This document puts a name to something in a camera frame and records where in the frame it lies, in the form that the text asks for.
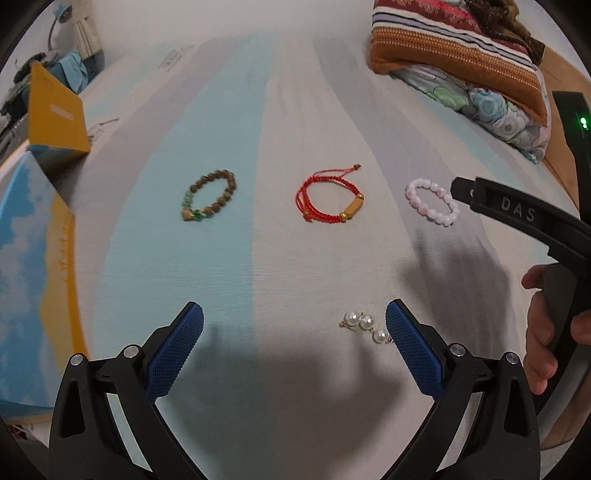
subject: pillow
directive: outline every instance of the pillow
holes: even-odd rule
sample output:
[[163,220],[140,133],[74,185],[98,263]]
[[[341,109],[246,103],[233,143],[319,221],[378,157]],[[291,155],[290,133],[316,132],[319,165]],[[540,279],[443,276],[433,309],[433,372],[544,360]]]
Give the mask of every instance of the pillow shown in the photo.
[[469,12],[442,1],[376,0],[370,63],[376,73],[431,65],[501,93],[548,125],[540,76],[526,49],[487,37]]

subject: pearl earring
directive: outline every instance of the pearl earring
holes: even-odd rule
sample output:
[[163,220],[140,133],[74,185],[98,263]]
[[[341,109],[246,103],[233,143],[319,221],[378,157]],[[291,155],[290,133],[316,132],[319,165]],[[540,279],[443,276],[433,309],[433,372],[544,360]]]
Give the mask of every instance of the pearl earring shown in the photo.
[[339,327],[348,328],[356,331],[356,327],[361,328],[366,332],[371,332],[375,343],[392,343],[392,337],[384,330],[377,330],[375,328],[375,321],[371,315],[366,315],[363,312],[349,312],[345,314],[343,321],[339,323]]

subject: bracelet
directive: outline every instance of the bracelet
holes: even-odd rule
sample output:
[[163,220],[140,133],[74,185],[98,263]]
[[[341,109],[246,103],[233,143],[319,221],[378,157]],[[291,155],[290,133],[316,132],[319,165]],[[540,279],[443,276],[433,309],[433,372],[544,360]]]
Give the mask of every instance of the bracelet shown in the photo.
[[[196,191],[198,191],[201,187],[203,187],[206,183],[210,181],[214,181],[217,179],[226,179],[228,181],[228,186],[226,190],[224,190],[223,195],[217,199],[217,201],[213,202],[211,205],[199,209],[199,210],[192,210],[191,204],[193,203],[193,195]],[[234,178],[234,174],[231,171],[227,170],[216,170],[211,172],[207,175],[201,177],[198,181],[196,181],[193,185],[189,187],[187,193],[185,193],[185,198],[183,200],[183,209],[181,210],[181,217],[185,222],[190,220],[201,220],[204,216],[211,217],[215,213],[218,213],[220,209],[227,204],[232,198],[232,193],[236,190],[236,179]]]
[[[298,210],[304,216],[306,222],[311,222],[313,219],[319,222],[324,223],[338,223],[342,222],[345,223],[347,220],[351,220],[355,214],[361,210],[363,206],[364,196],[359,191],[359,189],[353,185],[351,182],[345,180],[343,177],[352,171],[359,170],[361,165],[355,164],[351,168],[337,168],[331,170],[320,170],[313,173],[308,179],[304,182],[304,184],[300,187],[300,189],[295,194],[295,205],[298,207]],[[343,172],[341,175],[321,175],[323,173],[329,172]],[[323,213],[316,209],[312,202],[310,201],[310,197],[308,197],[308,187],[317,181],[331,181],[333,183],[337,183],[342,185],[346,189],[350,190],[354,195],[355,199],[351,202],[351,204],[343,210],[338,215],[329,215],[328,213]]]
[[[431,190],[446,203],[446,205],[450,209],[450,214],[445,215],[444,213],[439,213],[438,211],[429,208],[429,206],[426,203],[422,202],[421,199],[417,196],[416,189]],[[453,201],[452,196],[449,195],[444,188],[440,187],[437,183],[431,180],[413,180],[406,187],[406,198],[408,199],[408,202],[410,203],[411,207],[418,211],[419,214],[426,216],[430,220],[433,220],[433,222],[435,222],[438,225],[443,225],[445,227],[450,226],[453,224],[453,222],[457,220],[457,217],[460,215],[460,209],[458,208],[457,202]]]

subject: red braided cord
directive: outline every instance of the red braided cord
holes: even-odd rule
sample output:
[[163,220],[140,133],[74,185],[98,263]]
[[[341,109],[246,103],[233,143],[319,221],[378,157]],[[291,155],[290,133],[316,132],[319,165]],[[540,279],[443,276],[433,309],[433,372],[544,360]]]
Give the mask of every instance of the red braided cord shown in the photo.
[[[361,194],[359,189],[355,185],[353,185],[351,182],[345,180],[343,178],[343,176],[347,175],[348,173],[350,173],[354,170],[360,169],[360,167],[361,167],[361,165],[357,164],[351,168],[345,168],[345,169],[320,170],[320,171],[314,172],[314,174],[312,174],[310,177],[308,177],[308,179],[303,183],[303,185],[300,187],[300,189],[295,194],[295,199],[296,199],[295,204],[296,204],[298,210],[304,216],[304,219],[306,219],[306,221],[308,221],[308,222],[311,222],[312,219],[314,219],[314,220],[317,220],[319,222],[324,222],[324,223],[339,223],[341,221],[339,215],[329,215],[328,213],[324,213],[324,212],[319,211],[316,207],[314,207],[314,205],[312,205],[310,197],[308,196],[308,187],[318,181],[331,181],[334,183],[341,184],[343,187],[350,190],[353,193],[353,195],[355,195],[355,196],[359,195],[359,194]],[[328,173],[328,172],[333,172],[333,171],[341,171],[341,172],[343,172],[343,174],[341,174],[339,176],[319,175],[321,173]]]

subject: red string bracelet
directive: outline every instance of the red string bracelet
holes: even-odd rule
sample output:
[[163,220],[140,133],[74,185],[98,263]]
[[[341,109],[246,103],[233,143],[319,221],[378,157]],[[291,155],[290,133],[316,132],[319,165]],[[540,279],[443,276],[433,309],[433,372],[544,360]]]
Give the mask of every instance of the red string bracelet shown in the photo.
[[[295,194],[295,205],[297,206],[298,210],[304,216],[306,222],[311,222],[312,220],[317,220],[318,222],[324,223],[338,223],[343,222],[345,223],[347,220],[351,220],[354,215],[361,209],[363,206],[363,194],[359,191],[359,189],[353,185],[351,182],[345,180],[343,177],[352,171],[359,170],[361,165],[355,164],[351,168],[335,168],[331,170],[319,170],[314,172],[308,179],[303,183],[300,189]],[[324,173],[332,173],[332,172],[342,172],[341,175],[322,175]],[[351,202],[351,204],[343,210],[338,215],[329,215],[328,213],[323,213],[316,209],[312,202],[310,201],[310,197],[308,197],[308,187],[317,181],[331,181],[333,183],[338,183],[342,185],[346,189],[350,190],[354,195],[355,199]]]

